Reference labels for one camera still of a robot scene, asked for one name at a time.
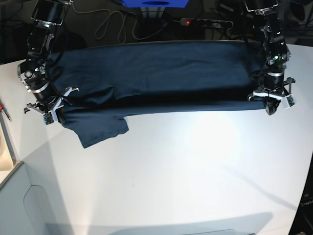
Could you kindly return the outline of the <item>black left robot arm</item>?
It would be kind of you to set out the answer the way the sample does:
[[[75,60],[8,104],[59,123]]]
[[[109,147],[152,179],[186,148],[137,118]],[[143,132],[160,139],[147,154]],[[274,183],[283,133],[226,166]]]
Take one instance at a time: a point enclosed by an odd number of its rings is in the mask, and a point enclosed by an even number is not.
[[[259,99],[268,115],[273,115],[281,104],[288,109],[296,104],[291,92],[295,79],[285,78],[286,63],[291,56],[275,11],[276,0],[245,0],[246,10],[258,18],[263,65],[250,77],[258,83],[258,88],[248,95],[249,101]]]

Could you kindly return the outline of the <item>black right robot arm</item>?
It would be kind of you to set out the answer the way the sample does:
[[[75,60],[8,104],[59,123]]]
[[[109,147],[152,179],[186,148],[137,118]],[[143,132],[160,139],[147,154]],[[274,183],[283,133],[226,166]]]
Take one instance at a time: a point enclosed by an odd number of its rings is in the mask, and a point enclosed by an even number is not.
[[[55,60],[50,58],[55,44],[55,36],[73,2],[71,0],[39,0],[36,2],[31,19],[34,28],[27,38],[26,60],[18,65],[17,76],[27,91],[36,98],[24,112],[38,113],[45,125],[64,123],[64,104],[70,103],[68,96],[77,88],[66,87],[59,91],[54,82],[61,77],[63,70],[58,67],[64,50]]]

